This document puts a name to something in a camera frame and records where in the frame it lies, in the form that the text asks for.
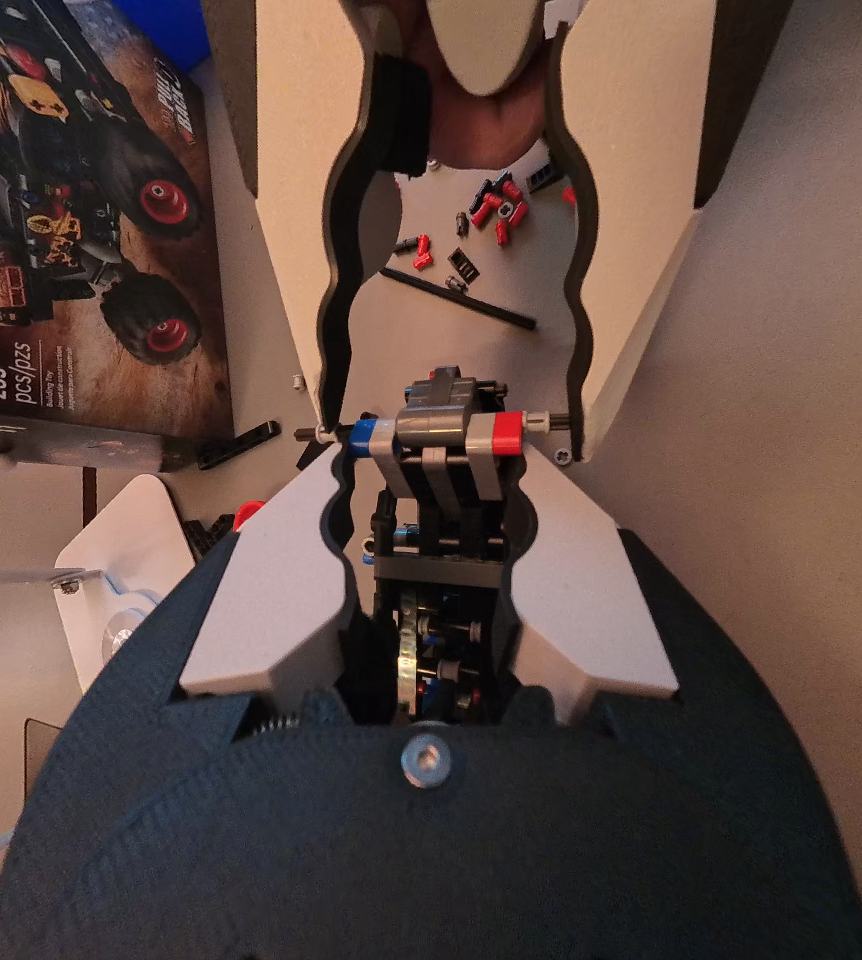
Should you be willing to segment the black axle rod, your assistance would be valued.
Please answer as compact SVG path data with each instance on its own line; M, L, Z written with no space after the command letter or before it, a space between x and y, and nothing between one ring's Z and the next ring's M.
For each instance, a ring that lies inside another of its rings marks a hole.
M533 332L537 330L537 320L506 307L487 303L478 298L456 292L446 286L425 281L417 276L400 270L384 267L379 275L387 280L395 281L414 290L433 296L437 299L461 306L474 313L496 319L520 330Z
M524 412L521 413L521 416L522 416L522 425L523 425L523 413L524 413ZM550 414L551 414L551 418L552 418L552 430L551 430L550 433L552 433L552 432L557 432L557 431L569 431L569 430L570 430L570 418L569 418L569 415L568 415L568 414L557 414L557 413L551 413L551 412L550 412ZM294 438L295 440L297 440L297 441L300 441L300 442L308 442L308 441L310 441L310 440L314 440L314 439L315 439L315 428L316 428L316 427L314 427L314 428L311 428L311 427L300 427L300 428L297 428L297 429L293 432L293 438Z

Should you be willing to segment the toy set box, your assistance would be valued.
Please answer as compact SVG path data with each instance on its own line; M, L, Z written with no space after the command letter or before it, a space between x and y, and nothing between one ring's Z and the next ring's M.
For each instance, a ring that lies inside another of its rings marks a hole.
M0 1L0 458L234 434L199 89L116 2Z

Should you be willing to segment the white book stand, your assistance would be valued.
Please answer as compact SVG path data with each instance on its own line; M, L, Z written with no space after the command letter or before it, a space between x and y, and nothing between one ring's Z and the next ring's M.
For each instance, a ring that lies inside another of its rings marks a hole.
M82 692L195 564L170 494L131 480L59 553L53 568L0 568L0 586L53 591Z

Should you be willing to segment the blue bin holding plastic bags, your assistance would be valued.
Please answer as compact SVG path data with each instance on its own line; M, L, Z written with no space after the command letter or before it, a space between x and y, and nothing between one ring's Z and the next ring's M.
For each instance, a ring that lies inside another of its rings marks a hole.
M167 58L189 72L211 54L200 1L114 1Z

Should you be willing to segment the long black beam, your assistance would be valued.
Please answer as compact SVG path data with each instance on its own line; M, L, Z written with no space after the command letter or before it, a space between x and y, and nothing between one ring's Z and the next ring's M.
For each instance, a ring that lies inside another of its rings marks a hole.
M281 434L277 420L269 419L231 438L202 443L197 449L197 467L206 472L255 450Z

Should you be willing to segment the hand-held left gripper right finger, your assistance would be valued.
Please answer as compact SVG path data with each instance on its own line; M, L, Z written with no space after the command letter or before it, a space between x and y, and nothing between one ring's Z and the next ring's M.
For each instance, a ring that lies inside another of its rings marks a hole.
M512 674L547 690L567 726L602 692L673 697L677 675L617 524L541 452L524 458L536 533L510 570L521 623Z

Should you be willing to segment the small connector pins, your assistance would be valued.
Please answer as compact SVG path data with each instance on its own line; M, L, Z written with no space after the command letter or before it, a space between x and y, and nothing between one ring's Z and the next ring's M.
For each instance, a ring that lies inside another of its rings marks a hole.
M544 150L509 170L379 172L360 218L363 291L350 310L353 399L461 365L508 379L519 406L562 411L576 342L562 285L574 217ZM388 267L537 320L529 332L386 279Z

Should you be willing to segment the brick-built toy truck chassis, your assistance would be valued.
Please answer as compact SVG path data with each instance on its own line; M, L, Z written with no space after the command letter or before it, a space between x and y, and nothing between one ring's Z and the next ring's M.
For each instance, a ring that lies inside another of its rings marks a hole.
M521 683L509 570L535 521L519 481L522 411L508 387L439 366L395 417L365 414L337 435L384 480L365 539L373 612L342 644L338 692L364 725L500 722Z

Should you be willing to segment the person's right hand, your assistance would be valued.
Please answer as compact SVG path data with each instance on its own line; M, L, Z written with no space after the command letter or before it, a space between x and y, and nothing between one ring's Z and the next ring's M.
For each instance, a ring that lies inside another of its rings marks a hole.
M464 90L447 67L424 10L402 26L405 56L426 70L433 107L429 151L454 169L498 169L520 159L545 126L545 86L551 44L542 43L503 91L478 97Z

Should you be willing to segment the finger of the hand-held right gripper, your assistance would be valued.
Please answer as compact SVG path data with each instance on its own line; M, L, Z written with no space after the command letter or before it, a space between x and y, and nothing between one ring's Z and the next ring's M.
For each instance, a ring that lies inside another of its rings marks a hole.
M373 105L394 14L366 2L255 4L256 208L318 431L335 431L364 279L360 216L393 134Z
M566 387L579 461L612 425L697 227L716 8L588 2L554 40L547 136L577 204L564 291L576 329Z

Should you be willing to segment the black joined angle beams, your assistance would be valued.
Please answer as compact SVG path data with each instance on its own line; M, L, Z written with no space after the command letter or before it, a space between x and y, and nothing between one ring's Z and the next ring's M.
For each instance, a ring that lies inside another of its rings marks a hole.
M223 513L209 526L198 519L183 519L180 522L194 563L200 562L224 537L233 532L234 520L233 513Z

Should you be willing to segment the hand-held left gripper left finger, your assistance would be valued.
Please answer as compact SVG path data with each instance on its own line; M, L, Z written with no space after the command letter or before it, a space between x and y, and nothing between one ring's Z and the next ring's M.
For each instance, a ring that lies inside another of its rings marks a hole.
M278 714L330 688L357 605L343 546L354 459L334 442L237 533L179 683L187 695L253 694Z

